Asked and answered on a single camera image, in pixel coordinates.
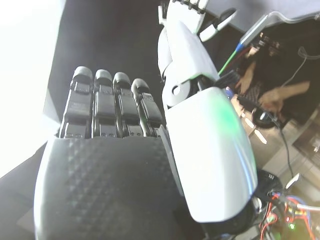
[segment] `floor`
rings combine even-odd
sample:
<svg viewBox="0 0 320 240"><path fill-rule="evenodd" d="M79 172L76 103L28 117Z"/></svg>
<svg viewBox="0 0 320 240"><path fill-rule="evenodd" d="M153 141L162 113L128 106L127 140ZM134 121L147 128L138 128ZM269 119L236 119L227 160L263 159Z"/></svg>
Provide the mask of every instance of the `floor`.
<svg viewBox="0 0 320 240"><path fill-rule="evenodd" d="M125 72L131 80L144 79L162 106L158 70L158 0L67 0L48 83L53 104L62 118L73 72L87 66L95 73ZM229 36L229 41L222 41ZM219 69L240 33L227 27L205 43ZM0 240L33 240L32 207L44 146L0 179Z"/></svg>

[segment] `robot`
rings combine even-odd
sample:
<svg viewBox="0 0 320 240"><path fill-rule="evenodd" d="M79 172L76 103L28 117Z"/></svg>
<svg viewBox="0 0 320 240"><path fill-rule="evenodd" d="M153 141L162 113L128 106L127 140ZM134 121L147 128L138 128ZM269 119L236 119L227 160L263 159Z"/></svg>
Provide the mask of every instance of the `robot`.
<svg viewBox="0 0 320 240"><path fill-rule="evenodd" d="M268 201L269 190L282 187L264 171L258 186L250 141L223 91L237 75L220 77L201 42L236 12L226 11L199 33L207 3L159 7L165 121L144 80L131 84L123 72L112 78L104 69L94 77L85 66L75 70L58 137L48 141L37 177L37 240L184 239L172 217L159 215L181 199L203 238L229 239L255 224L262 207L257 192ZM274 14L263 16L236 51ZM142 196L137 188L156 193Z"/></svg>

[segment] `green cable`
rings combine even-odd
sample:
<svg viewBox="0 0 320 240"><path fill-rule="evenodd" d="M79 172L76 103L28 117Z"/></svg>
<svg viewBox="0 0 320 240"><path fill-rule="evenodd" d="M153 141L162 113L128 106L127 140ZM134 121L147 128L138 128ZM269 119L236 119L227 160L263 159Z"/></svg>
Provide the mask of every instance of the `green cable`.
<svg viewBox="0 0 320 240"><path fill-rule="evenodd" d="M230 61L234 58L234 56L237 54L237 50L234 50L234 52L231 54L231 56L228 58L228 60L225 62L221 70L219 71L219 75L225 70L227 65L230 63Z"/></svg>

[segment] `green led light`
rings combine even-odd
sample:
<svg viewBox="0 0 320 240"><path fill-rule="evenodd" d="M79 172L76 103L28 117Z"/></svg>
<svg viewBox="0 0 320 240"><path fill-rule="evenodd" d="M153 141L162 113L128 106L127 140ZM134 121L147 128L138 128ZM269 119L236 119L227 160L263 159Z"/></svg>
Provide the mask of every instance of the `green led light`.
<svg viewBox="0 0 320 240"><path fill-rule="evenodd" d="M295 227L296 227L295 224L293 224L293 223L290 223L290 224L289 224L289 228L291 228L292 230L295 229Z"/></svg>

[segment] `person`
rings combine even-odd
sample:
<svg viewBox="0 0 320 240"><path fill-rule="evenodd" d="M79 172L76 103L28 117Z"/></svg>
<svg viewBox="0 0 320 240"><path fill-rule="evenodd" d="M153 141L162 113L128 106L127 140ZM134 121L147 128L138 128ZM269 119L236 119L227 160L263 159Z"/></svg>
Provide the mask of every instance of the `person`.
<svg viewBox="0 0 320 240"><path fill-rule="evenodd" d="M298 56L301 41L287 44L284 48L282 43L269 37L264 36L263 40L264 45L259 49L253 47L245 64L240 65L240 69L243 65L245 67L235 87L240 95L249 95L250 88L258 86L255 97L262 108L277 114L283 121L294 118L303 124L320 101L320 61L304 60ZM319 46L308 45L307 53L320 54Z"/></svg>

